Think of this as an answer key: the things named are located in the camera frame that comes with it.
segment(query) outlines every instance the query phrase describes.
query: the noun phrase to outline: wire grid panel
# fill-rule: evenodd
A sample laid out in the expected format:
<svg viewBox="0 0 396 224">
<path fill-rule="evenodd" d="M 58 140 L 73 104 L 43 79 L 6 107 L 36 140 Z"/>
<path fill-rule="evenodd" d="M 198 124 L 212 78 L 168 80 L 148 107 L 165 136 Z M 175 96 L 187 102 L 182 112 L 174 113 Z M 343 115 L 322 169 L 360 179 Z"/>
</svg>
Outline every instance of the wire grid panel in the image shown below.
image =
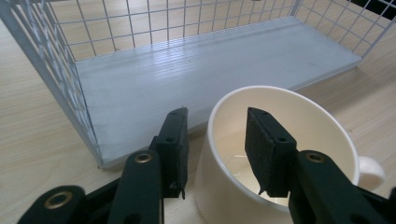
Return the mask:
<svg viewBox="0 0 396 224">
<path fill-rule="evenodd" d="M 295 17 L 363 58 L 395 23 L 396 1 L 368 0 L 361 6 L 353 2 L 302 0 Z M 374 13 L 372 4 L 381 8 Z"/>
<path fill-rule="evenodd" d="M 81 60 L 286 17 L 294 0 L 77 0 L 51 4 L 68 46 L 75 59 Z"/>
<path fill-rule="evenodd" d="M 2 20 L 88 146 L 96 148 L 75 61 L 46 1 L 4 1 Z"/>
</svg>

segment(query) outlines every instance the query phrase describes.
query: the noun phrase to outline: light wood surface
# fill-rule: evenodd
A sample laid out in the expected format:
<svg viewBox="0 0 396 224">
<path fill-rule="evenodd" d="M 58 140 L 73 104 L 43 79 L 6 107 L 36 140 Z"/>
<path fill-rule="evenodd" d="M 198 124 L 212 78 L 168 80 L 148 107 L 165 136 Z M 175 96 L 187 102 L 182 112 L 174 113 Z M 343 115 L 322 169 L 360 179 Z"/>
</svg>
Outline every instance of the light wood surface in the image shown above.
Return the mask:
<svg viewBox="0 0 396 224">
<path fill-rule="evenodd" d="M 350 134 L 362 156 L 378 160 L 387 175 L 375 193 L 396 186 L 396 29 L 360 65 L 299 93 L 322 105 Z M 15 223 L 45 191 L 79 185 L 86 192 L 120 176 L 100 170 L 89 150 L 0 24 L 0 223 Z M 194 170 L 203 134 L 191 136 L 186 201 L 165 200 L 166 223 L 205 223 L 193 199 Z"/>
</svg>

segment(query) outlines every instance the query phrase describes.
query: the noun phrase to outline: mug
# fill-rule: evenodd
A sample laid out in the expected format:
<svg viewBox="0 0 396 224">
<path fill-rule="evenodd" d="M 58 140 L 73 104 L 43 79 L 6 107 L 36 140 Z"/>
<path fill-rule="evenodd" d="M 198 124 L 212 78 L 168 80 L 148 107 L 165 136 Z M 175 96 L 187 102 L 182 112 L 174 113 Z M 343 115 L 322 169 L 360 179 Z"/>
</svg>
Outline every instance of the mug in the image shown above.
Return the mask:
<svg viewBox="0 0 396 224">
<path fill-rule="evenodd" d="M 260 186 L 245 152 L 248 107 L 272 114 L 297 141 L 297 149 L 327 154 L 354 185 L 374 189 L 385 180 L 382 167 L 359 157 L 337 120 L 313 101 L 277 87 L 245 87 L 221 98 L 207 125 L 194 191 L 208 223 L 292 223 L 287 198 L 257 194 Z"/>
</svg>

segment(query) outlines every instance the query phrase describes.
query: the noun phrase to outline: wire basket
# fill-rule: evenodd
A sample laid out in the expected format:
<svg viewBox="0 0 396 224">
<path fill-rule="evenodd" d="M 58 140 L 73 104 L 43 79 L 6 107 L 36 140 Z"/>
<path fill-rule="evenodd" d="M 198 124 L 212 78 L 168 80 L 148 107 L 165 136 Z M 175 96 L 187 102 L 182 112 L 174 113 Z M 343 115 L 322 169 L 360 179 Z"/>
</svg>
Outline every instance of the wire basket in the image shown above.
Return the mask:
<svg viewBox="0 0 396 224">
<path fill-rule="evenodd" d="M 132 151 L 147 146 L 172 106 L 191 107 L 189 126 L 193 128 L 207 121 L 220 96 L 237 87 L 271 84 L 298 89 L 355 66 L 395 23 L 395 11 L 393 0 L 0 0 L 2 21 L 102 167 L 119 163 Z M 295 28 L 301 25 L 303 30 Z M 301 58 L 301 52 L 296 56 L 293 53 L 305 41 L 310 44 L 311 33 L 318 41 L 312 45 L 328 45 L 332 41 L 327 49 L 315 52 L 320 52 L 319 58 L 323 60 L 319 67 L 332 66 L 327 70 L 300 67 L 312 65 L 309 60 L 317 58 L 316 54 L 309 54 L 306 62 L 302 59 L 297 64 L 288 63 Z M 261 43 L 259 49 L 255 47 L 257 43 Z M 239 56 L 237 53 L 231 57 L 227 49 L 235 46 Z M 205 50 L 205 55 L 196 56 L 197 51 Z M 132 67 L 122 68 L 131 61 L 120 63 L 122 60 L 115 55 L 131 58 Z M 239 58 L 247 59 L 233 65 Z M 266 60 L 254 62 L 257 58 Z M 350 61 L 338 64 L 335 58 Z M 268 75 L 274 83 L 262 81 L 268 79 L 267 75 L 250 78 L 242 72 L 260 71 L 265 67 L 257 64 L 264 61 L 276 66 L 270 69 L 276 76 Z M 90 72 L 87 68 L 101 64 L 108 64 L 105 69 L 108 74 L 86 75 Z M 293 69 L 279 70 L 285 65 Z M 118 75 L 128 69 L 132 70 L 131 75 Z M 163 84 L 173 78 L 167 70 L 172 70 L 173 76 L 189 78 L 190 82 L 169 88 Z M 234 70 L 239 71 L 230 75 L 234 77 L 222 75 L 233 74 Z M 296 77 L 290 71 L 297 74 L 309 71 L 313 75 Z M 208 89 L 203 83 L 209 77 L 212 83 L 226 88 L 209 90 L 201 98 L 189 92 L 190 86 Z M 102 87 L 110 85 L 107 82 L 112 83 L 111 93 Z M 119 90 L 125 82 L 131 83 L 128 90 L 132 92 Z M 157 87 L 157 96 L 167 98 L 156 100 L 155 95 L 146 91 L 134 91 L 152 91 L 152 87 Z M 115 95 L 116 100 L 107 99 L 106 94 Z M 140 103 L 112 103 L 127 94 L 141 98 Z M 131 112 L 133 118 L 125 118 L 127 115 L 121 111 L 135 112 Z"/>
</svg>

